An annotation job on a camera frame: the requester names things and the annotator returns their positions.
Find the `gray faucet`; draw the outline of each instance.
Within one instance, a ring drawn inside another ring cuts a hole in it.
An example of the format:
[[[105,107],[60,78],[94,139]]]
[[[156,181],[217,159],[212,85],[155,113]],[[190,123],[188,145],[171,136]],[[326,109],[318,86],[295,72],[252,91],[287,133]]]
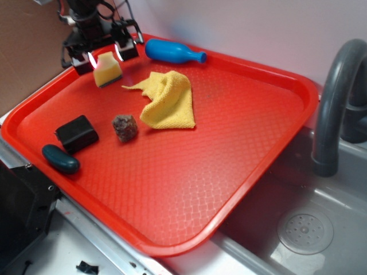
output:
[[[338,171],[340,138],[367,141],[367,43],[360,39],[343,45],[326,79],[313,141],[316,175]]]

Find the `black block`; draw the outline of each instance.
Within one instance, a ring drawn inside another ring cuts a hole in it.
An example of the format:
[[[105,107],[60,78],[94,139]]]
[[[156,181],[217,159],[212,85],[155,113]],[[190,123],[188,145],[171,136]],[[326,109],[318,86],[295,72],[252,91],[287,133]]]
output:
[[[69,154],[74,154],[99,139],[97,132],[84,115],[56,129],[56,136]]]

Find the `brown cardboard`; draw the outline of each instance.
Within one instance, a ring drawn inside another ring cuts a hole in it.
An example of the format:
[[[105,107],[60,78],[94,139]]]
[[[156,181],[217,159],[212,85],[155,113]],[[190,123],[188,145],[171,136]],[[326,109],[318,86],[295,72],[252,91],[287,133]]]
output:
[[[61,44],[71,27],[58,20],[57,1],[2,1],[0,116],[63,71]]]

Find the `yellow cloth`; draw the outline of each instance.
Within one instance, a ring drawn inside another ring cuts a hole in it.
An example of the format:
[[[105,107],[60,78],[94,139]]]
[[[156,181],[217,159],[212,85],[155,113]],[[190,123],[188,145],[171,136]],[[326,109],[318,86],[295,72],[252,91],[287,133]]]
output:
[[[141,89],[152,102],[147,104],[140,119],[154,129],[194,128],[191,83],[176,71],[151,72],[149,78],[126,89]]]

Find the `yellow sponge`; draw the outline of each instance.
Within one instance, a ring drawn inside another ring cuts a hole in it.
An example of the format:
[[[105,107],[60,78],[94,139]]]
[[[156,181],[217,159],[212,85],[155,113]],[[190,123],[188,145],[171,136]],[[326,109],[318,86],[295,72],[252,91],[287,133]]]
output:
[[[98,56],[97,68],[93,71],[93,75],[99,88],[122,78],[122,70],[112,52],[102,53]]]

